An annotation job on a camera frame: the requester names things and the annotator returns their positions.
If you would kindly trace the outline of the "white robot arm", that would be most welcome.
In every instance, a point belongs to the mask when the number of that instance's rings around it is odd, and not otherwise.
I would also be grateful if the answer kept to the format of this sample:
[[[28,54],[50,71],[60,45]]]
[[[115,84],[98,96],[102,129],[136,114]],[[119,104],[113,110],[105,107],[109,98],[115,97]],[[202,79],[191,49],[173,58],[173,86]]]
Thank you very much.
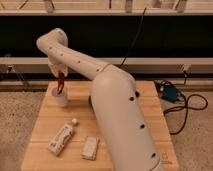
[[[91,81],[90,98],[114,171],[165,171],[137,99],[131,74],[108,62],[70,49],[55,28],[36,40],[53,75],[64,81],[73,69]]]

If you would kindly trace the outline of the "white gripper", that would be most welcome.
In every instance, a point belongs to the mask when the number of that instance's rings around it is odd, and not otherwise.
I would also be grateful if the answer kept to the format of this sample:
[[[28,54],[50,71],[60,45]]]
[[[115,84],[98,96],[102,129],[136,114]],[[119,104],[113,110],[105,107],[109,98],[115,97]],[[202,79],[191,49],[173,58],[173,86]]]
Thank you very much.
[[[48,66],[51,70],[51,73],[58,78],[60,73],[63,73],[64,76],[68,75],[68,67],[65,64],[62,63],[52,63],[51,61],[48,61]]]

